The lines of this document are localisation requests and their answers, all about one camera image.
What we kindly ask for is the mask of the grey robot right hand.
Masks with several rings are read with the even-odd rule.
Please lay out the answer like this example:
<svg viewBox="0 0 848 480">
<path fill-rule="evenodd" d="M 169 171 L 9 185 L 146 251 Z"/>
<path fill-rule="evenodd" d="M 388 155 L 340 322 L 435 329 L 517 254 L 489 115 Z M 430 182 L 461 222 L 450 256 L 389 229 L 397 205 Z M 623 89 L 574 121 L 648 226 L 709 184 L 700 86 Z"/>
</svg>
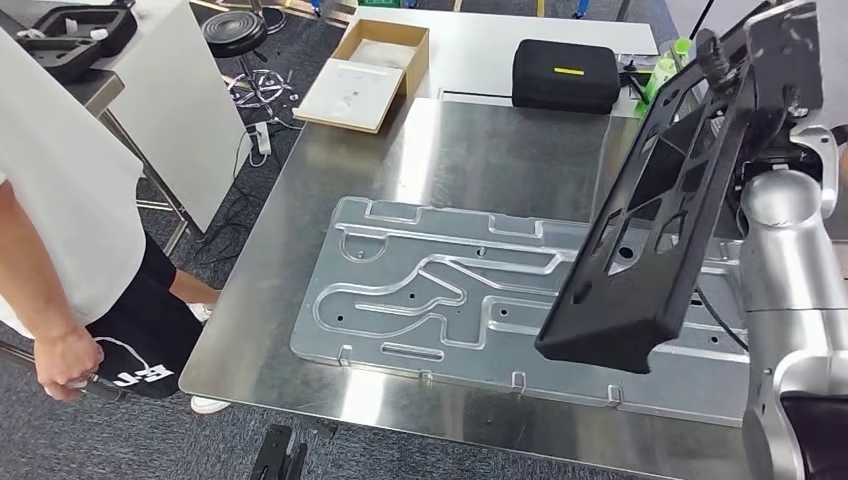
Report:
<svg viewBox="0 0 848 480">
<path fill-rule="evenodd" d="M 740 109 L 760 128 L 760 145 L 786 136 L 808 148 L 823 129 L 814 117 L 824 105 L 817 3 L 763 1 L 726 33 L 703 28 L 694 35 L 695 60 L 715 99 L 728 100 L 744 83 L 753 89 Z"/>
</svg>

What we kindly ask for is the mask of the person's right hand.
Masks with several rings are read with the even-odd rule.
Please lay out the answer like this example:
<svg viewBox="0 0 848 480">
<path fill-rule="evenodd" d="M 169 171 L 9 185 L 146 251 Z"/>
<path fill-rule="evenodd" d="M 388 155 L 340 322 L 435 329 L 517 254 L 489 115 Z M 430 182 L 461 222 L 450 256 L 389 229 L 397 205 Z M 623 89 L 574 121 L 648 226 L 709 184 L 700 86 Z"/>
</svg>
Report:
<svg viewBox="0 0 848 480">
<path fill-rule="evenodd" d="M 53 399 L 66 401 L 81 395 L 82 385 L 96 373 L 104 358 L 101 347 L 79 325 L 34 335 L 37 378 Z"/>
</svg>

